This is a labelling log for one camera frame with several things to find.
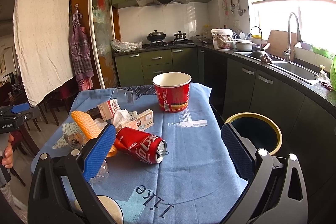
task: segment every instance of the cutting board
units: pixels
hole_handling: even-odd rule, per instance
[[[288,32],[271,30],[267,42],[271,44],[271,46],[267,50],[268,54],[284,58],[284,52],[287,50],[288,46]],[[290,61],[294,60],[294,45],[296,43],[296,33],[292,32]]]

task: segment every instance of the cabinet handle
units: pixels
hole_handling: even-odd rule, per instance
[[[267,80],[266,78],[264,78],[264,77],[262,77],[262,76],[260,76],[260,75],[258,75],[258,78],[259,78],[261,81],[264,81],[264,82],[267,83],[267,84],[273,84],[273,81],[271,81],[271,80]]]
[[[249,71],[249,70],[244,69],[244,68],[241,68],[241,70],[242,70],[243,72],[248,73],[249,75],[254,75],[254,71]]]

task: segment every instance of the yellow sponge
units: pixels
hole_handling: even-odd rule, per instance
[[[71,112],[71,117],[78,124],[80,129],[88,140],[97,138],[101,132],[101,129],[97,126],[95,121],[86,112],[75,110]],[[116,147],[113,145],[107,157],[112,157],[117,153]]]

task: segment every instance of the crushed can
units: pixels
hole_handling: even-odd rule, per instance
[[[135,160],[148,164],[159,164],[169,154],[167,142],[161,137],[128,127],[118,132],[114,145]]]

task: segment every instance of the apron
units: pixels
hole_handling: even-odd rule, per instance
[[[82,31],[79,19],[82,18],[75,6],[75,12],[72,16],[72,36],[70,38],[70,50],[73,68],[75,70],[76,81],[79,90],[88,90],[92,88],[91,77],[93,68],[90,57],[90,47],[86,34]]]

